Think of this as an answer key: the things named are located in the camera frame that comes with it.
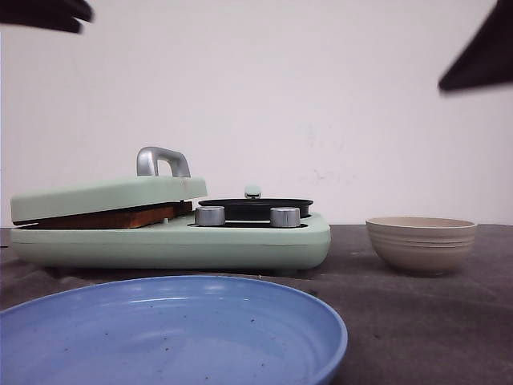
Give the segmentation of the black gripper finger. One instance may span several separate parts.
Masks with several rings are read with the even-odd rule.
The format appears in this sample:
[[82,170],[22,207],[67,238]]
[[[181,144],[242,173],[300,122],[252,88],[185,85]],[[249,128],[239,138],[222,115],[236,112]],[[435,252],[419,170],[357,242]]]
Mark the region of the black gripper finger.
[[475,36],[438,81],[442,92],[512,82],[512,2],[498,1]]
[[83,0],[1,0],[1,24],[79,34],[95,12]]

